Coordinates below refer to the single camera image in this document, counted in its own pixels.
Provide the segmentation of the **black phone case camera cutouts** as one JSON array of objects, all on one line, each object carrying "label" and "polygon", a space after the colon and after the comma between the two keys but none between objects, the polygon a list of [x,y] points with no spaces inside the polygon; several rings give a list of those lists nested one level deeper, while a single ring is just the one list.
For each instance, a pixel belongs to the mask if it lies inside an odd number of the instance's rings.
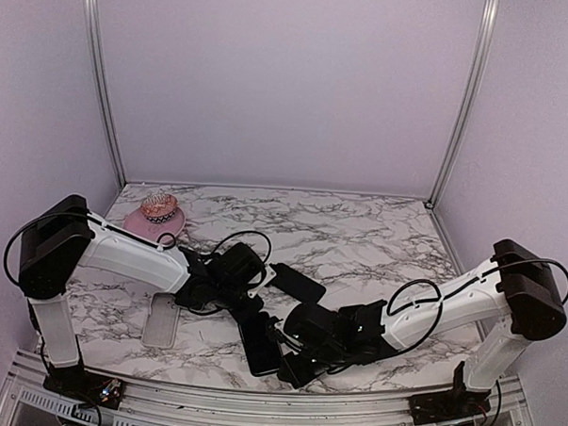
[{"label": "black phone case camera cutouts", "polygon": [[268,312],[261,311],[238,325],[248,368],[254,377],[278,372],[282,351],[278,342],[268,337]]}]

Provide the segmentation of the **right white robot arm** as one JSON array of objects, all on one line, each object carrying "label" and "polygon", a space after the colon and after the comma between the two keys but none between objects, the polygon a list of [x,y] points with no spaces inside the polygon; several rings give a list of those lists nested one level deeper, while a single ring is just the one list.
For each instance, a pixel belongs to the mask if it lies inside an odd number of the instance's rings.
[{"label": "right white robot arm", "polygon": [[278,378],[300,388],[328,371],[402,356],[435,333],[495,318],[490,334],[456,369],[454,386],[442,395],[442,409],[459,417],[479,395],[487,396],[531,343],[565,327],[568,295],[558,290],[552,271],[557,265],[506,238],[476,268],[442,285],[424,280],[426,291],[403,303],[377,300],[338,310],[300,303],[275,329],[293,345]]}]

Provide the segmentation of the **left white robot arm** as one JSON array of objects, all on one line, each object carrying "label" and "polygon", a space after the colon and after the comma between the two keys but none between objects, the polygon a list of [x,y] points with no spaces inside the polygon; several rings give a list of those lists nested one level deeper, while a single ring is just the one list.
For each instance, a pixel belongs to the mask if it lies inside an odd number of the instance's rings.
[{"label": "left white robot arm", "polygon": [[179,246],[172,234],[156,241],[140,237],[89,211],[85,198],[65,197],[21,227],[20,265],[9,280],[32,306],[57,379],[75,398],[94,387],[67,301],[67,283],[78,268],[95,268],[138,280],[170,294],[188,310],[208,305],[227,309],[237,321],[262,307],[259,290],[276,275],[267,257],[238,242],[224,253],[200,254]]}]

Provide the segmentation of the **black phone upper centre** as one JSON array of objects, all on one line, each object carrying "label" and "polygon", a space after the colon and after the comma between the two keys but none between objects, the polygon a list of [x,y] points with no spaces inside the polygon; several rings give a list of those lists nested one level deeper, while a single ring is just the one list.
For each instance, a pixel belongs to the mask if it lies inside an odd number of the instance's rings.
[{"label": "black phone upper centre", "polygon": [[270,266],[275,272],[270,284],[300,303],[315,304],[324,297],[326,288],[308,276],[283,263]]}]

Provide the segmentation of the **grey silicone phone case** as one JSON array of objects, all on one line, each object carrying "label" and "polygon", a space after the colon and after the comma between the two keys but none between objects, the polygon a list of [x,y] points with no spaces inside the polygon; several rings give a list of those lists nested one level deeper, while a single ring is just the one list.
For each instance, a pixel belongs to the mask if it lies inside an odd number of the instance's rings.
[{"label": "grey silicone phone case", "polygon": [[140,340],[143,347],[162,350],[173,347],[181,313],[173,297],[164,292],[152,297]]}]

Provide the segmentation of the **pink plate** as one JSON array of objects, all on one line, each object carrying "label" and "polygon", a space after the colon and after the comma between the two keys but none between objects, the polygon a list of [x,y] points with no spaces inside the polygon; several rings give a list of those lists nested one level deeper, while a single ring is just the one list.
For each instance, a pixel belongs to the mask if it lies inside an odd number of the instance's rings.
[{"label": "pink plate", "polygon": [[137,208],[125,218],[123,229],[156,242],[157,238],[164,233],[178,237],[183,232],[185,225],[186,217],[180,208],[177,208],[173,216],[166,221],[150,221],[142,214],[141,209]]}]

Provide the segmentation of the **patterned red bowl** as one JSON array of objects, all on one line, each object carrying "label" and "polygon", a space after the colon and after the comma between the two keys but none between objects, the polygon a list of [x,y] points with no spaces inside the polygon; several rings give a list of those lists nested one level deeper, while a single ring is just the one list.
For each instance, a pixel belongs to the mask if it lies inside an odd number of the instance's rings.
[{"label": "patterned red bowl", "polygon": [[156,193],[143,199],[139,211],[147,221],[162,223],[170,221],[178,207],[179,203],[173,195]]}]

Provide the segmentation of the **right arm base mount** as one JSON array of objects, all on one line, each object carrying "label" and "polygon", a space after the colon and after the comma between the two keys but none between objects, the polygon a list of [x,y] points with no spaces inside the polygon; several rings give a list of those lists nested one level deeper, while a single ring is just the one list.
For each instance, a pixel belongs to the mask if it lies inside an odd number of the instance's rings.
[{"label": "right arm base mount", "polygon": [[445,391],[412,395],[409,398],[410,415],[415,425],[443,423],[458,418],[469,418],[491,410],[486,391],[469,391],[463,380],[461,362],[453,372],[453,385]]}]

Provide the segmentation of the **front aluminium rail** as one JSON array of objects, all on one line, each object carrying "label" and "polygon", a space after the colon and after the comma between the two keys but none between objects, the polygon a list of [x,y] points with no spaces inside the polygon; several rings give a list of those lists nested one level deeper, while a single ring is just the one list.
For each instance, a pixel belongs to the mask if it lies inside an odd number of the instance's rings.
[{"label": "front aluminium rail", "polygon": [[[0,426],[420,426],[409,399],[424,389],[344,394],[226,390],[123,376],[117,410],[75,413],[75,400],[43,388],[45,369],[17,352],[0,392]],[[423,426],[442,426],[426,424]]]}]

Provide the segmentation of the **left aluminium frame post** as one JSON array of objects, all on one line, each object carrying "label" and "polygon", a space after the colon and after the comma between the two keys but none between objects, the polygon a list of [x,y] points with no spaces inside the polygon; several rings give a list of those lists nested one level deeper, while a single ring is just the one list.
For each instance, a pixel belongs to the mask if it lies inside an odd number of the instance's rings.
[{"label": "left aluminium frame post", "polygon": [[120,151],[119,138],[115,128],[115,120],[111,107],[110,94],[107,87],[107,77],[104,62],[102,34],[100,26],[100,11],[98,0],[83,0],[86,26],[88,31],[88,45],[90,61],[93,70],[94,84],[97,93],[97,103],[102,117],[102,124],[105,133],[106,146],[112,164],[117,185],[124,188],[127,179],[122,155]]}]

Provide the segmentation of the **aluminium frame post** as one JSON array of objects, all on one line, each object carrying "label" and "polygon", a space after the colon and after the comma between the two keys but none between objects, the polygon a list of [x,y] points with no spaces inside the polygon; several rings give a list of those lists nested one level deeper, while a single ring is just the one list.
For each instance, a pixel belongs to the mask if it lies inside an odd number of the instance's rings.
[{"label": "aluminium frame post", "polygon": [[477,34],[474,54],[469,67],[466,85],[456,120],[450,132],[446,152],[439,172],[437,173],[429,198],[428,209],[434,210],[445,193],[447,182],[452,174],[458,153],[463,145],[463,138],[470,120],[472,110],[481,88],[481,82],[487,67],[490,48],[493,42],[496,19],[501,0],[485,0]]},{"label": "aluminium frame post", "polygon": [[111,107],[110,94],[107,87],[107,77],[104,62],[102,34],[100,26],[100,11],[98,0],[83,0],[86,26],[88,31],[88,45],[90,61],[93,70],[94,84],[97,93],[97,103],[102,117],[102,124],[105,133],[106,146],[112,164],[117,185],[124,188],[127,179],[122,155],[120,151],[119,138],[115,128],[115,120]]}]

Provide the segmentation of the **right aluminium frame post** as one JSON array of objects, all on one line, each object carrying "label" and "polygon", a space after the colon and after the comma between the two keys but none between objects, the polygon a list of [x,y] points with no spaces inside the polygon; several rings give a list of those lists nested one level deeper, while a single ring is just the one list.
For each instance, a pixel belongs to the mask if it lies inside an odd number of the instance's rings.
[{"label": "right aluminium frame post", "polygon": [[496,19],[501,0],[485,0],[477,34],[474,54],[469,67],[466,85],[456,120],[450,132],[446,152],[439,172],[437,173],[429,198],[428,209],[434,210],[445,193],[447,182],[452,174],[458,153],[463,145],[463,138],[470,120],[472,110],[481,88],[481,82],[487,67],[490,48],[493,42]]}]

